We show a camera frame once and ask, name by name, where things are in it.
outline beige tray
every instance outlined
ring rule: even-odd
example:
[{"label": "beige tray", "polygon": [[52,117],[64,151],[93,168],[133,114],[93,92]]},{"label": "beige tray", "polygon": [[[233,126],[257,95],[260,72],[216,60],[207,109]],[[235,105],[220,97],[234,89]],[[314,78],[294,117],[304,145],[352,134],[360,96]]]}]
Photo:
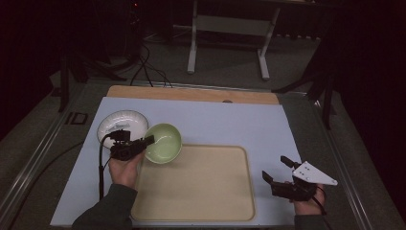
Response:
[{"label": "beige tray", "polygon": [[184,145],[165,165],[144,160],[131,215],[151,221],[246,221],[255,215],[245,149]]}]

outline green bowl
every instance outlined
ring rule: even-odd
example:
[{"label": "green bowl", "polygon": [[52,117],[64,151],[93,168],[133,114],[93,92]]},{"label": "green bowl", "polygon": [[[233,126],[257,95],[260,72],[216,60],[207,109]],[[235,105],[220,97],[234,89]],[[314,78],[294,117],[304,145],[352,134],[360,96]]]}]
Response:
[{"label": "green bowl", "polygon": [[152,126],[145,137],[154,136],[155,143],[147,146],[146,158],[153,163],[165,164],[172,161],[182,148],[179,130],[171,124]]}]

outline person's arm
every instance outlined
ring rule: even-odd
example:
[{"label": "person's arm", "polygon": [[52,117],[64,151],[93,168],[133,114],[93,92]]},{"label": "person's arm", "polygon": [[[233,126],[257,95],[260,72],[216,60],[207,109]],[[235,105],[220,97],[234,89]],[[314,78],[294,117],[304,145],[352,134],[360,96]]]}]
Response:
[{"label": "person's arm", "polygon": [[[325,205],[323,185],[318,185],[314,196],[322,206]],[[309,201],[293,201],[295,206],[295,229],[296,230],[328,230],[320,206],[312,199]]]},{"label": "person's arm", "polygon": [[110,159],[108,166],[113,184],[108,194],[94,207],[85,211],[72,225],[74,230],[90,229],[132,229],[129,218],[137,191],[137,164],[143,159],[144,153],[123,162]]},{"label": "person's arm", "polygon": [[129,214],[136,195],[137,191],[133,189],[112,184],[101,201],[75,220],[72,229],[131,229]]}]

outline wooden board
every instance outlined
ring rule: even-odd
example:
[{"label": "wooden board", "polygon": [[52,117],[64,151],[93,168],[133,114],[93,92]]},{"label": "wooden board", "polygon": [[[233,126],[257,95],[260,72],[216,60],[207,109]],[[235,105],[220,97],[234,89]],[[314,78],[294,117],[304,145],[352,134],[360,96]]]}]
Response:
[{"label": "wooden board", "polygon": [[239,104],[279,104],[277,96],[273,93],[122,85],[111,86],[107,97],[218,103],[231,101]]}]

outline bowl rim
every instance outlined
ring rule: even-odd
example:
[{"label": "bowl rim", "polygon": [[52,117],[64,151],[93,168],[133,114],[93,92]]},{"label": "bowl rim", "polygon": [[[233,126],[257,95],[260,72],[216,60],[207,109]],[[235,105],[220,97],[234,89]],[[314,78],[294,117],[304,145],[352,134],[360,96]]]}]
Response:
[{"label": "bowl rim", "polygon": [[179,129],[178,129],[176,126],[174,126],[174,125],[172,125],[172,124],[169,124],[169,123],[159,123],[159,124],[156,124],[155,126],[151,126],[151,127],[147,130],[146,134],[144,135],[144,138],[147,137],[147,134],[148,134],[148,132],[149,132],[151,129],[153,129],[154,127],[163,126],[163,125],[165,125],[165,126],[170,126],[170,127],[174,127],[174,129],[177,131],[177,133],[179,133],[180,146],[179,146],[178,152],[176,152],[176,154],[174,154],[174,156],[173,156],[169,161],[165,161],[165,162],[154,161],[154,160],[152,160],[150,157],[148,157],[148,155],[146,154],[146,159],[148,159],[148,160],[149,160],[150,162],[152,162],[152,163],[160,164],[160,165],[167,164],[167,163],[173,161],[173,160],[179,155],[180,151],[182,150],[182,146],[183,146],[183,143],[182,143],[182,135],[181,135]]}]

